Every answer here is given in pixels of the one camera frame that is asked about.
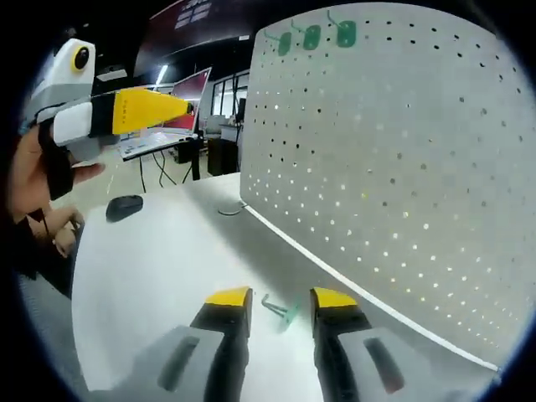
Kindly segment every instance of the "white stripe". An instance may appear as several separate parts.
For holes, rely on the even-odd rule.
[[[329,275],[333,276],[338,281],[342,282],[345,286],[349,287],[356,293],[358,293],[362,298],[367,300],[368,302],[373,303],[376,307],[381,308],[384,312],[387,312],[391,317],[396,318],[403,324],[407,325],[408,327],[412,328],[413,330],[417,331],[419,334],[421,334],[424,337],[429,338],[430,340],[434,341],[435,343],[441,345],[443,348],[449,349],[451,352],[462,356],[463,358],[466,358],[467,360],[472,361],[473,363],[480,364],[481,366],[491,369],[493,371],[497,371],[498,367],[493,364],[486,362],[482,360],[481,358],[478,358],[477,356],[474,356],[473,354],[470,354],[469,352],[466,352],[463,349],[460,349],[456,345],[450,343],[446,339],[434,334],[433,332],[427,330],[426,328],[419,325],[417,322],[409,319],[404,314],[397,312],[393,307],[385,304],[383,301],[379,300],[376,296],[372,295],[368,291],[364,290],[361,286],[356,284],[355,282],[350,281],[346,276],[341,274],[339,271],[337,271],[335,268],[318,258],[316,255],[314,255],[311,251],[300,245],[298,242],[296,242],[292,237],[290,237],[288,234],[285,234],[282,230],[274,226],[270,221],[268,221],[265,217],[263,217],[261,214],[259,214],[257,211],[255,211],[253,208],[251,208],[249,205],[245,206],[245,209],[247,209],[253,216],[255,216],[260,222],[268,226],[276,235],[281,237],[284,241],[286,241],[289,245],[294,247],[296,250],[300,251],[305,257],[307,257],[309,260],[317,264],[320,268],[325,270]]]

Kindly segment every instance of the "white table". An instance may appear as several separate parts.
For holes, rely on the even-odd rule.
[[[322,401],[313,362],[309,289],[350,290],[246,210],[223,216],[236,202],[240,174],[143,194],[142,211],[115,224],[106,206],[93,209],[76,259],[72,297],[75,345],[89,390],[111,389],[142,349],[178,324],[189,325],[210,294],[237,286],[254,290],[250,362],[243,401]],[[260,299],[301,302],[283,334],[279,317]],[[429,357],[437,375],[479,389],[492,373],[423,338],[366,301],[374,326],[387,327]]]

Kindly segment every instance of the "human hand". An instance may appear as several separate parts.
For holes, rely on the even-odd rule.
[[[50,201],[43,150],[39,145],[39,126],[34,126],[18,143],[9,171],[8,210],[15,222],[41,208]],[[71,158],[71,166],[76,164]],[[102,173],[105,166],[94,163],[90,166],[73,167],[74,184]]]
[[[58,252],[67,258],[76,244],[75,233],[71,229],[63,228],[54,238],[54,243]]]
[[[77,226],[82,226],[84,224],[84,215],[82,215],[82,213],[76,207],[71,208],[73,212],[70,216],[70,223],[72,223],[74,228]]]

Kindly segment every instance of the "pegboard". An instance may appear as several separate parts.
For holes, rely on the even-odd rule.
[[[324,8],[256,36],[240,194],[500,366],[536,294],[535,127],[528,81],[488,31],[404,4]]]

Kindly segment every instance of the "ceiling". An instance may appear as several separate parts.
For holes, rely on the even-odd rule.
[[[255,33],[265,26],[305,11],[327,7],[338,3],[352,3],[343,0],[218,0],[245,3],[251,32],[249,40],[227,39],[211,44],[203,44],[176,53],[167,63],[173,64],[166,81],[180,80],[196,70],[212,66],[212,78],[217,79],[237,70],[249,68]],[[159,66],[139,77],[133,77],[137,52],[147,29],[149,18],[169,4],[170,0],[151,0],[133,3],[111,2],[103,11],[103,2],[92,3],[84,15],[75,18],[72,26],[77,37],[95,44],[97,61],[95,72],[100,74],[110,67],[120,66],[127,77],[107,82],[95,80],[94,93],[116,90],[133,85],[150,84],[156,81]],[[493,30],[493,26],[482,17],[472,0],[406,1],[447,11]]]

